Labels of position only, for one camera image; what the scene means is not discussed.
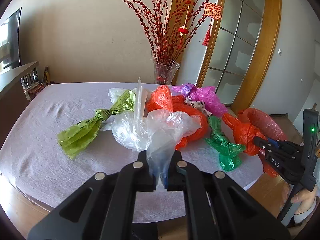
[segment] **glass vase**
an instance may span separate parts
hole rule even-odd
[[[157,85],[171,85],[172,79],[177,72],[180,64],[178,62],[174,62],[172,66],[163,65],[157,63],[155,60],[155,84]]]

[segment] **metal bolt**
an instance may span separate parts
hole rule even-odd
[[[95,178],[96,180],[102,180],[102,179],[104,179],[104,177],[105,177],[105,175],[104,175],[103,172],[98,172],[98,173],[96,173],[96,175],[94,176],[94,178]]]
[[[217,171],[214,175],[217,179],[223,179],[226,176],[226,174],[223,171]]]
[[[178,161],[177,166],[180,168],[184,168],[187,166],[187,163],[185,161]]]
[[[141,168],[141,167],[143,166],[143,163],[142,163],[142,162],[134,162],[134,163],[132,164],[132,166],[133,166],[134,168],[138,169],[138,168]]]

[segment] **red berry branch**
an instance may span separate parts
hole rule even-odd
[[[175,11],[169,13],[168,0],[151,0],[153,8],[150,9],[142,0],[123,0],[132,8],[143,26],[150,42],[152,56],[157,63],[171,66],[178,59],[190,43],[196,30],[204,22],[203,15],[195,23],[195,19],[205,6],[206,0],[197,10],[195,6],[199,0],[175,0]],[[172,30],[169,23],[173,21]],[[188,34],[181,35],[178,29],[182,26],[189,27]]]

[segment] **flat screen tv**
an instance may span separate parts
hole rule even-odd
[[[19,24],[21,8],[0,25],[0,72],[19,67]]]

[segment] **dark green plastic bag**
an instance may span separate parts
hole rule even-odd
[[[212,128],[210,138],[205,141],[215,148],[219,154],[220,166],[225,171],[232,171],[241,164],[239,153],[245,150],[245,145],[231,143],[221,131],[221,120],[215,116],[208,117],[208,123]]]
[[[97,136],[102,121],[112,114],[134,110],[135,93],[126,90],[110,109],[97,109],[93,118],[83,120],[58,134],[58,143],[72,160],[83,151]]]

